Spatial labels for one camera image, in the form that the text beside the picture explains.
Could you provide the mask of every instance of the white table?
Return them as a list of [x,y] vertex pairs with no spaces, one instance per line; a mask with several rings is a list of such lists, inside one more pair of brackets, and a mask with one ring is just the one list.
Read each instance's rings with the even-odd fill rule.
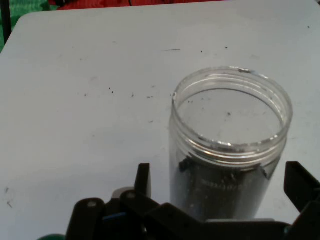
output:
[[292,223],[285,162],[320,179],[319,22],[313,0],[21,18],[0,55],[1,239],[64,234],[77,201],[107,202],[133,185],[138,163],[151,163],[152,197],[169,201],[171,93],[188,74],[216,66],[254,69],[291,96],[287,146],[257,217]]

